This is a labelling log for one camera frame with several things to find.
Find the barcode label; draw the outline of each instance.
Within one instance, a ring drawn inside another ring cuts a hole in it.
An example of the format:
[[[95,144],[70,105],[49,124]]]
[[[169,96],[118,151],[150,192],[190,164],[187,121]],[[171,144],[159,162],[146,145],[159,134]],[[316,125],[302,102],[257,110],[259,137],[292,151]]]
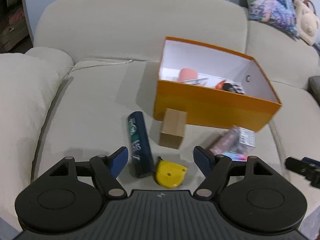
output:
[[[254,131],[239,127],[239,142],[254,147]]]

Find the white cord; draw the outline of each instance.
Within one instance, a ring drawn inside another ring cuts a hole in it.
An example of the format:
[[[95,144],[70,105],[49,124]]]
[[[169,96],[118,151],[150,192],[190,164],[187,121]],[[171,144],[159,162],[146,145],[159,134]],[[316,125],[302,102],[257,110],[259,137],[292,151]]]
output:
[[[73,69],[70,71],[70,73],[73,72],[73,71],[79,70],[79,69],[84,69],[84,68],[89,68],[89,67],[121,65],[121,64],[127,64],[127,63],[132,63],[132,62],[133,62],[133,59],[130,59],[130,60],[126,61],[126,62],[109,63],[109,64],[99,64],[99,65],[92,65],[92,66],[86,66],[86,67],[79,67],[79,68],[76,68],[76,69],[74,69],[75,67],[73,67]]]

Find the plush toy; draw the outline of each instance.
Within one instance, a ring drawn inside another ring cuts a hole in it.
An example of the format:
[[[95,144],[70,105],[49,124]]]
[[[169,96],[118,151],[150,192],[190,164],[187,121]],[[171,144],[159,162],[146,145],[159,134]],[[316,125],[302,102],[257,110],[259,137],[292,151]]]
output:
[[[312,11],[308,7],[308,2],[311,3],[310,0],[294,0],[293,4],[296,9],[297,26],[300,38],[311,46],[316,41],[320,20],[316,16],[316,9],[314,8],[314,11]]]

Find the pink object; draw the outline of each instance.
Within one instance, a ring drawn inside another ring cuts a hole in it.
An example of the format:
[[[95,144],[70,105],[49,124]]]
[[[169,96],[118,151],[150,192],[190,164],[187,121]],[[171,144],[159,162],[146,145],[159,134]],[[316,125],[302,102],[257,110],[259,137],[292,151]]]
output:
[[[191,69],[191,68],[183,68],[180,70],[179,76],[178,76],[178,82],[184,82],[186,80],[191,80],[191,79],[197,79],[198,78],[198,73]]]

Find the yellow tape measure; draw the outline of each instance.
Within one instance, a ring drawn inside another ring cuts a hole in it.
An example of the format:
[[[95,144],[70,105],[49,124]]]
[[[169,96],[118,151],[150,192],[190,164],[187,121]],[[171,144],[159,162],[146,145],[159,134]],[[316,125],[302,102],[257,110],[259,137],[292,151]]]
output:
[[[182,184],[187,170],[185,166],[159,158],[155,179],[162,187],[175,188]]]

